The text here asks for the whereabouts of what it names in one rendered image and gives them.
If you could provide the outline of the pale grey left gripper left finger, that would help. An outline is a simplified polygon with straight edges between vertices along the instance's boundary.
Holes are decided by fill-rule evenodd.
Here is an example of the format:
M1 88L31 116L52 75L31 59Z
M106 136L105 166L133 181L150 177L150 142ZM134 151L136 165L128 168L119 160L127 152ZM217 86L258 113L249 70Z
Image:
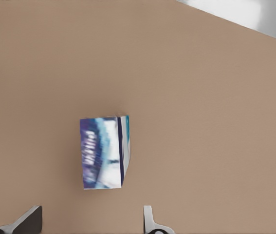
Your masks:
M0 226L0 234L41 234L42 206L30 208L15 222Z

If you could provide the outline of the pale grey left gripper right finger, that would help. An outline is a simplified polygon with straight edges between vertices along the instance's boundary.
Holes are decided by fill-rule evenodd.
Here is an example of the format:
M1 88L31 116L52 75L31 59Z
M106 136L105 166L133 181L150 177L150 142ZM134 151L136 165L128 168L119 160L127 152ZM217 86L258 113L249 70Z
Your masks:
M170 227L157 224L153 218L152 207L144 206L144 234L176 234Z

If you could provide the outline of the blue and white printed box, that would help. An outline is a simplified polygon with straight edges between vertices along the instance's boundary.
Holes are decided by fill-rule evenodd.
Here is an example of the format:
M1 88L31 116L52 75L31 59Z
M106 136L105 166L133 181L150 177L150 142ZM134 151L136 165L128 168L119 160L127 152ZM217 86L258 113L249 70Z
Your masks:
M131 158L129 116L84 118L79 126L83 189L121 188Z

